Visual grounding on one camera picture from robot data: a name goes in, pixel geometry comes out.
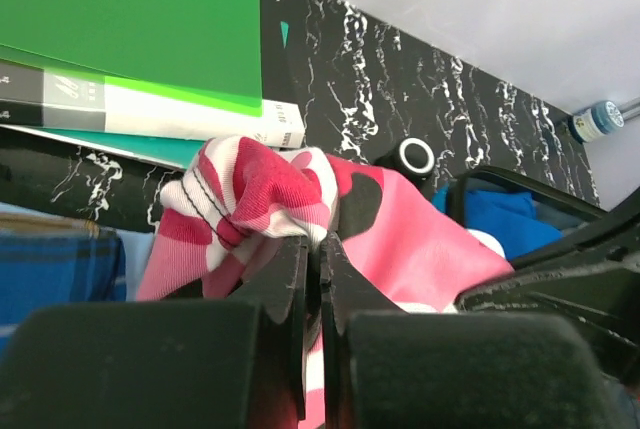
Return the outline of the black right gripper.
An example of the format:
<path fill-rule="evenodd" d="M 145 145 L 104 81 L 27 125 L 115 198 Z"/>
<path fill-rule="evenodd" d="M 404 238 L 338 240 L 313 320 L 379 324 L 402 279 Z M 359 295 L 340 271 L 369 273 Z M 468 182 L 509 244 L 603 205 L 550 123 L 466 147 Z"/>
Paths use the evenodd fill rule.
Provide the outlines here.
<path fill-rule="evenodd" d="M 460 293 L 460 312 L 535 312 L 570 321 L 602 370 L 639 382 L 639 195 L 555 244 L 514 262 L 515 271 Z"/>

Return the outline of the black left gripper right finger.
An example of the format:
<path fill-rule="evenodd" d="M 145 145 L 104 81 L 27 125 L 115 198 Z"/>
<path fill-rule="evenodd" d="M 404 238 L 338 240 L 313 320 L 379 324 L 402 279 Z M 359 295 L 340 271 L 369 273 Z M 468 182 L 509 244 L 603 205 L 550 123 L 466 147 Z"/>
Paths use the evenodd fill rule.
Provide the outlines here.
<path fill-rule="evenodd" d="M 586 342 L 550 315 L 401 310 L 328 236 L 319 256 L 329 428 L 621 428 Z"/>

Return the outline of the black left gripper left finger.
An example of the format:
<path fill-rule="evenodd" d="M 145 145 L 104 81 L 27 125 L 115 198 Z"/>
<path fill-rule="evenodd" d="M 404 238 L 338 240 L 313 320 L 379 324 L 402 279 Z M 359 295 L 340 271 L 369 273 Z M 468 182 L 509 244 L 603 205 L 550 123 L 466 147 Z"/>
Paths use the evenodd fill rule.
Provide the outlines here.
<path fill-rule="evenodd" d="M 34 312 L 1 362 L 5 428 L 294 428 L 305 415 L 308 243 L 224 299 Z"/>

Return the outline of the blue shirt white letters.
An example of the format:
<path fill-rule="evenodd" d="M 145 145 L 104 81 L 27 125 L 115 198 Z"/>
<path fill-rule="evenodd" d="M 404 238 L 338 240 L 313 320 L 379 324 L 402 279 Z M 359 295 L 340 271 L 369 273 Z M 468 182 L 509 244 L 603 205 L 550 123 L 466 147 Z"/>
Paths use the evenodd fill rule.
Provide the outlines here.
<path fill-rule="evenodd" d="M 466 191 L 462 225 L 494 237 L 501 244 L 507 260 L 563 238 L 560 230 L 538 219 L 529 192 Z"/>

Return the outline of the pink camouflage shirt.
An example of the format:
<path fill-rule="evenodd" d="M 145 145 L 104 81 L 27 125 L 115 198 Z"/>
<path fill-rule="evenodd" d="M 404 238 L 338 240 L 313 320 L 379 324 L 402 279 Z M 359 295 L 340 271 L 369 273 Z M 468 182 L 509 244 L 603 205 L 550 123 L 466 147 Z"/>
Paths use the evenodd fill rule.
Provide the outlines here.
<path fill-rule="evenodd" d="M 141 300 L 191 282 L 208 298 L 227 296 L 265 264 L 271 241 L 304 236 L 318 245 L 330 232 L 362 275 L 412 312 L 449 312 L 460 292 L 512 270 L 401 175 L 317 148 L 278 153 L 246 137 L 209 142 L 161 201 Z"/>

